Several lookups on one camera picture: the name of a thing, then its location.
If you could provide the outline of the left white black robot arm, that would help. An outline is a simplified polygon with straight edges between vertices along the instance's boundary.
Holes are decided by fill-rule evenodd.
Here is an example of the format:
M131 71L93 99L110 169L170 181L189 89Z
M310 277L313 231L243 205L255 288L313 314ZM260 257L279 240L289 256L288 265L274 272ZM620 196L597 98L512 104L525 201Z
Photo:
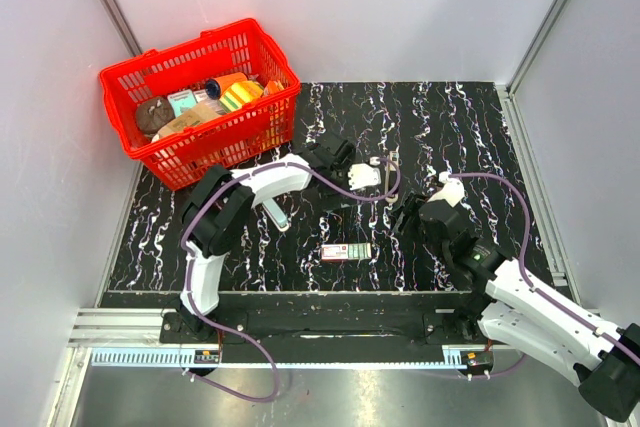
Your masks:
M356 202L383 200L385 194L365 197L358 192L381 183L381 166L396 165L383 157L359 162L355 146L333 136L251 168L211 166L180 214L180 245L187 255L180 294L187 311L182 331L199 343L214 336L217 320L211 312L219 305L222 267L242 237L252 209L308 188L342 194Z

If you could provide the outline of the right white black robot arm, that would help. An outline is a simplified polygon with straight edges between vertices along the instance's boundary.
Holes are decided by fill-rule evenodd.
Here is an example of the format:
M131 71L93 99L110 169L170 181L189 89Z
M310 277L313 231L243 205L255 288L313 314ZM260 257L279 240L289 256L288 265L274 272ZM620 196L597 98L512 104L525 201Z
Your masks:
M589 312L474 235L450 194L411 194L391 219L395 233L424 241L453 286L471 294L445 318L446 333L509 345L561 374L603 416L631 417L639 404L638 325L621 328Z

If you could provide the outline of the white black large stapler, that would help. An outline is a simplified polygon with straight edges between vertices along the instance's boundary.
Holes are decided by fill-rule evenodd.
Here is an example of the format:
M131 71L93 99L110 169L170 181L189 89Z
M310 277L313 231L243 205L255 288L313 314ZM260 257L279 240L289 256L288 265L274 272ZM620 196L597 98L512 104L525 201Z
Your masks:
M397 202L398 199L398 187L395 186L395 183L398 179L397 167L399 166L399 151L392 150L387 155L387 163L385 165L385 193L387 196L385 197L385 201L389 205L393 205Z

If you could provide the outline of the light blue small stapler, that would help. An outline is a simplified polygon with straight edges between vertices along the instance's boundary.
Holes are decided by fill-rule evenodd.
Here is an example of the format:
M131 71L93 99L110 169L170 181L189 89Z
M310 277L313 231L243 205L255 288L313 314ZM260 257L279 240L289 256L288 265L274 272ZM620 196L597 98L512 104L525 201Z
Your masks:
M263 209L280 232L286 232L289 229L287 215L273 199L266 200L263 203Z

